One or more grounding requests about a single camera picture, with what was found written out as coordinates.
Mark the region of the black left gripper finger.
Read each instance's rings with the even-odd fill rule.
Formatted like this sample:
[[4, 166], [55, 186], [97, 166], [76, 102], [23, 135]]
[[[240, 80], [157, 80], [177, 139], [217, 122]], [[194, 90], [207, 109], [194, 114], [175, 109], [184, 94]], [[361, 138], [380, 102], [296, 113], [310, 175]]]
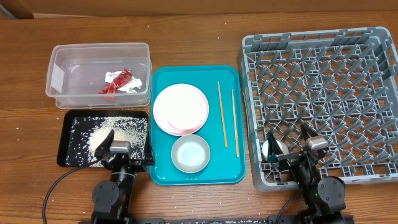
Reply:
[[152, 145], [150, 143], [150, 132], [147, 132], [146, 141], [144, 144], [144, 163], [145, 165], [154, 165], [155, 158], [152, 149]]
[[105, 140], [95, 149], [94, 156], [96, 158], [103, 158], [105, 152], [109, 151], [114, 140], [114, 130], [112, 129]]

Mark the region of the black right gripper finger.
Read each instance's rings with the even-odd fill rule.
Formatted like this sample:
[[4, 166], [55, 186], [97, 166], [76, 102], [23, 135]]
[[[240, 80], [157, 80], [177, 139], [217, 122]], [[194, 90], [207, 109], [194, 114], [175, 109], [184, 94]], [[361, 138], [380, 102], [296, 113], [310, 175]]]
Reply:
[[279, 148], [279, 145], [277, 144], [277, 140], [275, 139], [271, 131], [267, 133], [267, 142], [268, 142], [267, 162], [275, 163], [277, 161], [276, 150]]
[[312, 128], [310, 128], [307, 124], [302, 123], [300, 125], [300, 129], [302, 132], [302, 137], [304, 138], [306, 143], [310, 143], [314, 140], [316, 132]]

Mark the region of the white cup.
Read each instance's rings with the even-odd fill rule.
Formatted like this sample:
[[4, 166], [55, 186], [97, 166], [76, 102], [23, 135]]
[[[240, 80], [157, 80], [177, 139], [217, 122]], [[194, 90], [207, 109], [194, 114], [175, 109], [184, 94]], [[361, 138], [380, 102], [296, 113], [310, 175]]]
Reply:
[[289, 153], [288, 147], [280, 140], [270, 142], [268, 140], [261, 147], [264, 160], [268, 163], [274, 163], [278, 156], [284, 156]]

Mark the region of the grey bowl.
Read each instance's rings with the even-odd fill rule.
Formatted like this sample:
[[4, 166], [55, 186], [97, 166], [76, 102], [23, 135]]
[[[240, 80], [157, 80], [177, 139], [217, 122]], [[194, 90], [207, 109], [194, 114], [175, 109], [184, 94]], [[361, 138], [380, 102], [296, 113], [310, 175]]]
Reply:
[[208, 165], [210, 157], [208, 143], [194, 134], [178, 138], [171, 149], [171, 160], [174, 166], [187, 174], [202, 171]]

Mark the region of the white tissue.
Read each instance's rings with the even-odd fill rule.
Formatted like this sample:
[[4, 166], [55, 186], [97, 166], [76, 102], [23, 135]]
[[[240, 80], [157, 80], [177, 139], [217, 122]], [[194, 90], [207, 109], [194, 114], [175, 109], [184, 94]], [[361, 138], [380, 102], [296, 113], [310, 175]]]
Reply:
[[[105, 82], [106, 83], [111, 83], [119, 74], [121, 74], [122, 71], [116, 71], [116, 72], [107, 72], [105, 75]], [[132, 78], [132, 80], [125, 84], [124, 86], [121, 86], [118, 91], [121, 92], [126, 92], [126, 93], [137, 93], [138, 90], [142, 88], [142, 82], [139, 78]]]

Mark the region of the red foil snack wrapper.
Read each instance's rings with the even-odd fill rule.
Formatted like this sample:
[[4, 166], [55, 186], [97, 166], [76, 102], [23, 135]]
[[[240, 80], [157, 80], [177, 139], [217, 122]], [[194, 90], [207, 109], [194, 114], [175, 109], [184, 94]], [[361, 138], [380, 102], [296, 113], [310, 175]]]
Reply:
[[127, 69], [118, 72], [107, 72], [105, 80], [110, 81], [110, 83], [100, 91], [100, 94], [115, 94], [117, 90], [127, 85], [132, 78], [133, 76]]

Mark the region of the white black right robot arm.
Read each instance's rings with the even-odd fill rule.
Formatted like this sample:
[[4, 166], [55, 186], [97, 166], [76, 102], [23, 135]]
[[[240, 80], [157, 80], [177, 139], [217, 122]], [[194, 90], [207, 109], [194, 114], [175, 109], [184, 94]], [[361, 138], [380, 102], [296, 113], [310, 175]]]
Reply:
[[328, 141], [304, 123], [300, 129], [305, 145], [301, 151], [288, 154], [282, 152], [274, 135], [267, 133], [266, 161], [276, 163], [279, 171], [289, 171], [299, 187], [299, 192], [280, 209], [275, 222], [280, 223], [287, 206], [302, 196], [307, 208], [287, 223], [353, 223], [352, 217], [343, 215], [346, 208], [344, 181], [335, 176], [322, 177], [317, 169], [319, 160], [329, 150]]

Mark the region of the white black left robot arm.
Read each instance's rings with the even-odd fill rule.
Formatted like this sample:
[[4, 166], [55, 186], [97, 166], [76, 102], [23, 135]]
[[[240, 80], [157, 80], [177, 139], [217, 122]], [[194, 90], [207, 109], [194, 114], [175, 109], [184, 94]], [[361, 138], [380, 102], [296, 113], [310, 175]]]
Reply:
[[148, 166], [155, 164], [149, 135], [145, 137], [144, 157], [133, 159], [132, 153], [131, 143], [115, 140], [113, 130], [96, 148], [95, 157], [103, 167], [111, 171], [111, 177], [109, 180], [100, 182], [93, 189], [92, 223], [139, 222], [129, 209], [136, 174], [145, 172]]

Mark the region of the grey dishwasher rack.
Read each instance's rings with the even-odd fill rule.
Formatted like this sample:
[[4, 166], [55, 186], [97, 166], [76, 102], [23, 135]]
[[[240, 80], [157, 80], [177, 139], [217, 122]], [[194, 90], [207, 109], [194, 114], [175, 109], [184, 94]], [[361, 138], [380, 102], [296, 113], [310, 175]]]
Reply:
[[397, 51], [386, 28], [248, 35], [238, 65], [257, 190], [296, 188], [262, 148], [272, 133], [290, 152], [301, 150], [301, 124], [329, 143], [317, 165], [322, 177], [397, 180]]

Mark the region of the clear plastic waste bin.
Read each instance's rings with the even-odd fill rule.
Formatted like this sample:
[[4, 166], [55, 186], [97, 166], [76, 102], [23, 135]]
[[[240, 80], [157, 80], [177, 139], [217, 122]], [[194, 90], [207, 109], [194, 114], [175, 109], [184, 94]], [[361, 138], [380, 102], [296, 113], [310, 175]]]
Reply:
[[[137, 93], [100, 94], [109, 83], [107, 72], [127, 69], [139, 78]], [[152, 64], [143, 42], [68, 44], [54, 47], [47, 71], [45, 93], [60, 109], [125, 108], [150, 102]]]

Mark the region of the white rice pile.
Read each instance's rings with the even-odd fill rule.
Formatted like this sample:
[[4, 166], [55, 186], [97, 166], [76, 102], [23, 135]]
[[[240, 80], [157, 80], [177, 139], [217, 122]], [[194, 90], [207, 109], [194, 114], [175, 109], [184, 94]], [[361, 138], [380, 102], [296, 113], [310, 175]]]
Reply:
[[78, 167], [95, 161], [95, 149], [111, 131], [114, 140], [131, 143], [132, 159], [144, 158], [147, 118], [78, 116], [72, 121], [65, 165]]

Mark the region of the black plastic tray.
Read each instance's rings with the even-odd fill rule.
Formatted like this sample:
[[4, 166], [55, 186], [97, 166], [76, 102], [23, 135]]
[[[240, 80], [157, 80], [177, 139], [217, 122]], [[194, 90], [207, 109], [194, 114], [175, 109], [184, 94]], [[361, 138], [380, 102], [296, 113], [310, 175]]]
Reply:
[[[57, 164], [66, 167], [65, 158], [67, 155], [68, 138], [70, 137], [70, 130], [72, 121], [74, 118], [82, 116], [92, 117], [112, 117], [112, 116], [125, 116], [134, 118], [147, 118], [147, 132], [149, 131], [149, 116], [145, 111], [116, 111], [116, 110], [71, 110], [66, 113], [63, 122], [62, 134], [60, 138], [60, 144], [58, 147]], [[100, 161], [97, 164], [93, 164], [95, 167], [101, 167]]]

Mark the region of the large pink plate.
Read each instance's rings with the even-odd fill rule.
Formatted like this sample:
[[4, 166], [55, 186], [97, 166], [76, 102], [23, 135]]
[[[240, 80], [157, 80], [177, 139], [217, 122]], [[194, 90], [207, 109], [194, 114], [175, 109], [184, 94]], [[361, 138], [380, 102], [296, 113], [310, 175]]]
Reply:
[[162, 90], [152, 107], [156, 125], [173, 136], [197, 132], [206, 123], [209, 113], [210, 106], [204, 93], [185, 83]]

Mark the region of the teal serving tray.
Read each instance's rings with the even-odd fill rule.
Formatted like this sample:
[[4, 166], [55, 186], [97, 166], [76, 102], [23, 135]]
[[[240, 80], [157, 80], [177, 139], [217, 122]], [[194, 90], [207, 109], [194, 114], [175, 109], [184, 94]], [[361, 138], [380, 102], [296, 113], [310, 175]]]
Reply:
[[[221, 86], [228, 148], [224, 146], [217, 81], [220, 81]], [[151, 118], [150, 140], [155, 155], [155, 166], [149, 169], [152, 180], [159, 185], [234, 184], [241, 181], [246, 173], [246, 158], [238, 72], [229, 65], [160, 67], [152, 77], [152, 98], [155, 99], [168, 86], [178, 83], [197, 87], [209, 102], [209, 117], [197, 135], [208, 143], [210, 161], [202, 171], [194, 174], [178, 170], [171, 160], [171, 149], [177, 137], [161, 130]], [[231, 89], [234, 90], [236, 104], [239, 158], [236, 157], [234, 140]]]

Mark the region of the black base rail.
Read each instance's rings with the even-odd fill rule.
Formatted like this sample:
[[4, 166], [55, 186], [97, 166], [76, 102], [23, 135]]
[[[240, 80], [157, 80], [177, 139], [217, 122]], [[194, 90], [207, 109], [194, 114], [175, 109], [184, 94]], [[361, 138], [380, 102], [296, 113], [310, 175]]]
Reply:
[[276, 215], [268, 216], [267, 218], [234, 218], [234, 219], [184, 219], [184, 220], [164, 220], [163, 218], [143, 218], [127, 220], [105, 220], [100, 219], [99, 221], [82, 221], [80, 223], [138, 223], [138, 224], [276, 224]]

